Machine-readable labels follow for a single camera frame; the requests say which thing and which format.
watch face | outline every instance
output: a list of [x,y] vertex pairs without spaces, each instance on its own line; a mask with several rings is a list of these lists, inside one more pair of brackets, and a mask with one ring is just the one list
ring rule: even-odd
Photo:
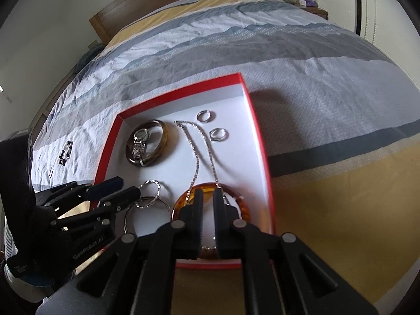
[[149,131],[147,129],[139,129],[134,133],[135,141],[146,141],[149,138]]

robotic hand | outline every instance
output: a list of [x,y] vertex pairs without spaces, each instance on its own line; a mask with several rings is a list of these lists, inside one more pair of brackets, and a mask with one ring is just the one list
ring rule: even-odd
[[[7,219],[5,276],[21,298],[38,302],[115,239],[115,214],[138,200],[140,190],[121,191],[123,180],[115,177],[95,186],[70,182],[35,193],[31,163],[28,131],[0,142],[0,193]],[[87,200],[101,201],[102,207],[59,219]]]

silver chain necklace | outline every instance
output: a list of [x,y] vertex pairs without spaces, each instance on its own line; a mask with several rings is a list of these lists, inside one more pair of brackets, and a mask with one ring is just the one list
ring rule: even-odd
[[[198,171],[200,169],[199,168],[200,167],[200,160],[199,160],[198,152],[197,152],[197,149],[196,149],[197,146],[195,145],[195,143],[194,143],[191,135],[189,134],[189,132],[188,132],[185,124],[191,125],[192,127],[196,128],[198,130],[198,132],[200,133],[201,137],[203,138],[204,143],[206,144],[207,153],[209,155],[210,166],[211,166],[211,169],[213,171],[213,176],[214,176],[214,180],[215,180],[215,183],[216,183],[216,187],[217,188],[222,188],[222,187],[219,184],[219,179],[217,177],[216,168],[214,166],[213,152],[212,152],[211,144],[209,143],[209,141],[207,139],[207,136],[204,133],[203,129],[197,123],[190,122],[190,121],[175,121],[175,124],[176,124],[177,127],[181,128],[182,131],[184,132],[185,137],[187,138],[188,143],[190,144],[190,147],[191,147],[191,149],[192,149],[192,151],[194,152],[194,155],[195,155],[195,174],[194,174],[194,177],[193,177],[193,179],[191,181],[190,187],[188,189],[188,192],[187,192],[187,195],[186,195],[186,198],[185,198],[186,201],[187,201],[187,203],[189,204],[190,203],[190,195],[191,195],[191,192],[192,192],[192,188],[193,188],[193,186],[195,184],[195,181],[196,181],[196,179],[198,177]],[[230,205],[227,197],[224,194],[223,194],[223,198],[224,198],[225,202],[227,203],[227,205]]]

silver ring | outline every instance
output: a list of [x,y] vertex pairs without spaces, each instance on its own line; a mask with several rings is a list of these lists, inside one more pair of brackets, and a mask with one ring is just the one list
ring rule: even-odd
[[160,183],[159,183],[159,181],[156,181],[156,180],[147,180],[144,184],[142,184],[139,187],[139,189],[141,190],[144,186],[150,185],[151,183],[154,183],[157,186],[157,188],[158,188],[156,195],[154,197],[140,197],[140,200],[144,200],[144,199],[147,199],[147,198],[152,198],[152,201],[149,202],[148,204],[144,205],[144,206],[139,205],[139,202],[136,201],[135,204],[136,204],[136,206],[138,208],[148,208],[149,206],[152,206],[155,203],[156,200],[159,199],[159,195],[160,195]]
[[228,137],[228,132],[226,129],[223,128],[216,128],[210,132],[210,141],[213,142],[220,142],[226,140],[226,137]]
[[[142,200],[148,200],[148,199],[155,199],[154,197],[144,197],[144,198],[142,198]],[[162,199],[160,199],[159,197],[158,198],[156,198],[156,200],[157,201],[160,201],[161,203],[163,203],[165,206],[166,206],[166,209],[167,209],[167,211],[169,212],[169,221],[171,221],[171,208],[169,207],[169,205],[167,204],[167,202],[166,201],[164,201],[164,200],[162,200]],[[125,216],[124,216],[124,233],[125,234],[127,234],[127,232],[128,232],[128,230],[127,230],[127,216],[128,216],[128,214],[129,214],[129,212],[130,212],[130,210],[133,208],[133,207],[137,207],[137,208],[139,208],[139,209],[143,209],[143,208],[148,208],[148,207],[150,207],[150,206],[152,206],[152,203],[148,203],[148,205],[147,206],[139,206],[138,204],[137,204],[137,202],[135,202],[135,203],[133,203],[133,204],[131,204],[130,206],[129,206],[129,208],[127,209],[127,212],[125,213]]]
[[211,121],[212,112],[209,110],[200,111],[197,114],[197,121],[201,123],[209,123]]

metal screw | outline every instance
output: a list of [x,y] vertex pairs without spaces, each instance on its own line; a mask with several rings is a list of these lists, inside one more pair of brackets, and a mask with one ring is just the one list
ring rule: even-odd
[[122,242],[126,244],[132,243],[134,239],[136,239],[136,237],[134,237],[133,233],[127,233],[121,237]]
[[286,243],[294,243],[296,241],[296,236],[293,233],[285,233],[281,237]]
[[235,219],[234,220],[234,227],[242,228],[246,226],[246,221],[243,219]]
[[182,220],[175,220],[171,222],[171,226],[173,228],[183,228],[185,226],[185,223]]

